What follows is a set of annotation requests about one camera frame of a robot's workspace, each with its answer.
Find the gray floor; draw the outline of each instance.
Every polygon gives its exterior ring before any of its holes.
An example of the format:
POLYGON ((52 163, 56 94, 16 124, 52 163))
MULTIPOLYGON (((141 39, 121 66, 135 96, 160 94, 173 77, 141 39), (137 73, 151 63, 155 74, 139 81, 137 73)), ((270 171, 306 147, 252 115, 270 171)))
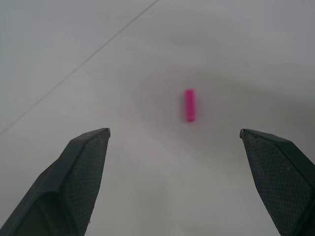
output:
POLYGON ((315 161, 311 1, 0 3, 0 224, 67 142, 110 127, 87 236, 277 236, 241 128, 315 161), (197 120, 182 118, 196 91, 197 120))

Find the textured gripper pad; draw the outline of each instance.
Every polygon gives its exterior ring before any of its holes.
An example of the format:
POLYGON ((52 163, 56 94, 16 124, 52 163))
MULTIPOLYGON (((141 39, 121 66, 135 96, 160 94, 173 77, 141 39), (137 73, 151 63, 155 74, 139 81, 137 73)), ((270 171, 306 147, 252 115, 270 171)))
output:
POLYGON ((272 142, 242 136, 257 191, 282 236, 291 235, 314 199, 313 189, 272 142))
POLYGON ((103 135, 90 140, 61 190, 80 236, 87 230, 98 195, 106 150, 107 142, 103 135))

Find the pink rectangular object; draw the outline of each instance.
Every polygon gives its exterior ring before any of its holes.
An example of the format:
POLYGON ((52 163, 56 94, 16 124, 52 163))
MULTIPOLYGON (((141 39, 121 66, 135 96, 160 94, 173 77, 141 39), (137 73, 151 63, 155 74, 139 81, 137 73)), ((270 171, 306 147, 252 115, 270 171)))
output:
POLYGON ((185 98, 185 109, 186 109, 186 121, 192 122, 195 120, 194 90, 193 89, 185 90, 184 98, 185 98))

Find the pink block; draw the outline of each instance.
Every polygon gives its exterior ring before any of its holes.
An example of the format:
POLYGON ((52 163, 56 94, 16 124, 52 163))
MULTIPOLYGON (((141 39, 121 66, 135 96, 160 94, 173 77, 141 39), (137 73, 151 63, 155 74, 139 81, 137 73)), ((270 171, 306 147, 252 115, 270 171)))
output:
POLYGON ((195 120, 194 90, 193 89, 185 90, 184 97, 185 97, 186 121, 192 122, 195 120))

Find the thin black line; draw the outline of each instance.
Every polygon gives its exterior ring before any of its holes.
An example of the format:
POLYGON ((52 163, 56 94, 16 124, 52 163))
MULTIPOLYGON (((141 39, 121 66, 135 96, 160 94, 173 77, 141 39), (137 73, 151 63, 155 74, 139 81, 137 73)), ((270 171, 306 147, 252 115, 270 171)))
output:
POLYGON ((36 107, 42 100, 44 100, 49 94, 51 94, 56 88, 63 84, 67 79, 69 79, 75 72, 77 72, 85 63, 87 63, 92 57, 94 57, 100 50, 102 50, 107 44, 109 44, 114 38, 116 38, 121 32, 123 32, 128 26, 130 26, 135 20, 143 15, 149 8, 151 8, 157 1, 155 0, 150 6, 144 9, 136 18, 130 21, 125 27, 118 31, 113 37, 111 37, 106 43, 104 43, 99 49, 97 49, 92 55, 85 59, 81 64, 79 64, 70 74, 68 74, 63 80, 58 82, 51 90, 48 91, 44 96, 42 96, 37 102, 35 102, 30 108, 23 112, 19 117, 17 117, 11 124, 9 124, 4 130, 0 131, 0 136, 8 131, 12 126, 14 126, 22 117, 24 117, 29 111, 36 107))

